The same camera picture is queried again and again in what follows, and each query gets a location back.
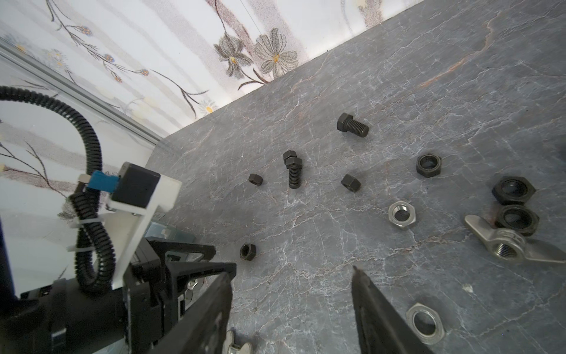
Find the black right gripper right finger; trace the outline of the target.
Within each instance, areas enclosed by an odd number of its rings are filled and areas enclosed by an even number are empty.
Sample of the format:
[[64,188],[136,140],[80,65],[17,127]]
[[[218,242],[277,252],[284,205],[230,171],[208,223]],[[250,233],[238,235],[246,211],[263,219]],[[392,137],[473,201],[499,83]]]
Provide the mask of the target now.
[[436,311],[417,303],[404,317],[398,314],[370,277],[358,267],[352,277],[352,300],[362,353],[431,353],[436,332],[415,323],[424,314],[436,324]]

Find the tiny black hex nut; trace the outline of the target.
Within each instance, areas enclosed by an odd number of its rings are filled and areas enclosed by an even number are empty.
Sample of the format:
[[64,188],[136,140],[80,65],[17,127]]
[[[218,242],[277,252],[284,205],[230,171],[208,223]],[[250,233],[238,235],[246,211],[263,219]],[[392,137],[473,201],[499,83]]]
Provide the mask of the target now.
[[251,173],[248,178],[249,182],[255,186],[261,186],[263,183],[263,178],[260,175]]

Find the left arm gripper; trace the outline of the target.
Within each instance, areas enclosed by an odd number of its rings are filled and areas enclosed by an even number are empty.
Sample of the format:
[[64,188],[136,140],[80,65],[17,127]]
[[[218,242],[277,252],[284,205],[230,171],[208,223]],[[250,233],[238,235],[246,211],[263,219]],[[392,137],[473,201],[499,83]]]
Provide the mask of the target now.
[[178,324],[222,273],[235,263],[214,263],[213,246],[157,237],[141,240],[124,275],[125,338],[130,353],[148,353]]

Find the green compartment organizer box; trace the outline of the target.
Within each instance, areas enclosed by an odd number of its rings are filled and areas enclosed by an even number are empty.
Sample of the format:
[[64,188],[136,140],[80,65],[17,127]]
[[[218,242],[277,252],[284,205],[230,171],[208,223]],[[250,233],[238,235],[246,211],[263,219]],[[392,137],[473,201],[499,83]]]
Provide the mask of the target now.
[[158,221],[151,221],[145,233],[145,237],[157,237],[175,242],[194,243],[196,237],[188,232],[175,228]]

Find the small black hex nut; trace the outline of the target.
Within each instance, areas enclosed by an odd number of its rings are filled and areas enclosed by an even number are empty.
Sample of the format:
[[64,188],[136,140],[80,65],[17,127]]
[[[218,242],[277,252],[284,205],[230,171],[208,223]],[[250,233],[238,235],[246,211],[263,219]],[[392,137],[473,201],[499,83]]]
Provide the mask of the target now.
[[346,187],[347,190],[356,193],[361,188],[361,182],[350,174],[346,174],[342,180],[341,184]]

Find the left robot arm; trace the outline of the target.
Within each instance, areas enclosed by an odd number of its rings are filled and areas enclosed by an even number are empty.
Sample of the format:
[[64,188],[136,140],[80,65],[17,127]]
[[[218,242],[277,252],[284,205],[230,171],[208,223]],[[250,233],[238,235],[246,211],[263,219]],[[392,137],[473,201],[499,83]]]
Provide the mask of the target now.
[[94,353],[125,340],[130,353],[220,353],[231,311],[235,263],[212,246],[142,239],[124,285],[87,294],[57,280],[16,295],[1,249],[1,351]]

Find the black hex bolt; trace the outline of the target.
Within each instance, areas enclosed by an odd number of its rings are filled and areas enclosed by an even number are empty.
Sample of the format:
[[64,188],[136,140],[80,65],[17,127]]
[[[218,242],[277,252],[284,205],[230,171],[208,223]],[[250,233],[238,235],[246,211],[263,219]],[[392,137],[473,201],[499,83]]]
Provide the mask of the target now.
[[358,122],[354,117],[347,113],[342,113],[337,121],[337,129],[342,132],[350,132],[358,137],[366,137],[369,127],[362,122]]
[[294,150],[283,153],[284,163],[288,170],[290,189],[298,189],[301,186],[301,172],[303,161]]

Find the black hex bolt far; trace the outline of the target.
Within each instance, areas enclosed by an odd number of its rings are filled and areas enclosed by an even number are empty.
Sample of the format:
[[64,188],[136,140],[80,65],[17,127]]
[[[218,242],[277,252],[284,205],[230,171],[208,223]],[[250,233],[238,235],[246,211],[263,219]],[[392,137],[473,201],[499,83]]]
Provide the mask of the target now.
[[354,117],[347,113],[342,113],[337,121],[337,129],[342,132],[350,132],[358,137],[366,137],[369,127],[362,122],[358,122]]

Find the large black hex nut upper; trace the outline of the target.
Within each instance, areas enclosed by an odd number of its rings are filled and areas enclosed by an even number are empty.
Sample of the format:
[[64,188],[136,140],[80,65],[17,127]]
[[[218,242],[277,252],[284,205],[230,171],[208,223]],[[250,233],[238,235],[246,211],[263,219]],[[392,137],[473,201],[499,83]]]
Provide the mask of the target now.
[[520,176],[504,176],[492,188],[492,194],[502,205],[524,205],[536,193],[536,188]]

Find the flat silver hex nut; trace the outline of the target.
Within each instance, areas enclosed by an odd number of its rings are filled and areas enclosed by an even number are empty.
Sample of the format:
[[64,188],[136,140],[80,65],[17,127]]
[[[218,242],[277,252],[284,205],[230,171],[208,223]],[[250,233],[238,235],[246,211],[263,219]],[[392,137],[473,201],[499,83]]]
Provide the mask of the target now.
[[411,330],[426,345],[435,345],[445,337],[442,319],[432,308],[417,302],[405,317]]

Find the large black hex nut lower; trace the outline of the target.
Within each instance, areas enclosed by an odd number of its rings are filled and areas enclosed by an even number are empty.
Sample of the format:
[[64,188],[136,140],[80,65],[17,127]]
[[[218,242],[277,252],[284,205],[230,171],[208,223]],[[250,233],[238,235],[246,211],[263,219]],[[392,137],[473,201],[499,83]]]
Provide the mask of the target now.
[[514,230],[524,237],[530,237],[537,231],[539,216],[523,205],[507,205],[498,211],[495,226]]

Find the black hex nut upright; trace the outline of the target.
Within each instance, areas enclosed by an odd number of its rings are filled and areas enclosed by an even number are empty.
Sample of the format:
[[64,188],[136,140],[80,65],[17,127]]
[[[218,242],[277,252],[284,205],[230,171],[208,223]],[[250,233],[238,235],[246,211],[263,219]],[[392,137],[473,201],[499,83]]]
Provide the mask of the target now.
[[421,155],[417,159],[416,170],[425,178],[438,176],[442,172],[442,158],[432,153]]

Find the black hex bolt left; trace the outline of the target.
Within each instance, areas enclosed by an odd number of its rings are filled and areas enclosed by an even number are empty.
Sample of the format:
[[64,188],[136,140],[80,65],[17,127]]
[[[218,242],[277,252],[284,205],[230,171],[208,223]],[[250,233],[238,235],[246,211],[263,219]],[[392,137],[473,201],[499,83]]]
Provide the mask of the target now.
[[298,189],[301,186],[301,172],[303,161],[294,150],[283,153],[284,163],[288,170],[290,189]]

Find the large black hex nut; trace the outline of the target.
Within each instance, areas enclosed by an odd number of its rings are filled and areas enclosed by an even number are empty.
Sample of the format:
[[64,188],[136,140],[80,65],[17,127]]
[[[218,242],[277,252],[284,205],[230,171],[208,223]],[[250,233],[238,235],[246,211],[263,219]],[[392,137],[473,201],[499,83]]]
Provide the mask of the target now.
[[498,211],[495,226],[514,230],[524,237],[530,237],[537,231],[539,216],[523,205],[507,205]]
[[504,176],[492,188],[492,194],[502,205],[524,205],[536,193],[536,188],[520,176]]

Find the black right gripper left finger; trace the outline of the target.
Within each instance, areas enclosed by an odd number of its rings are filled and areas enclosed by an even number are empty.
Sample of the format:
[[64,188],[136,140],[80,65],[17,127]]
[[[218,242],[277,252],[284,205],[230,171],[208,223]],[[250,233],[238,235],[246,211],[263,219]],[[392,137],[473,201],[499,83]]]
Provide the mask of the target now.
[[233,298],[231,279],[220,274],[152,353],[222,353]]

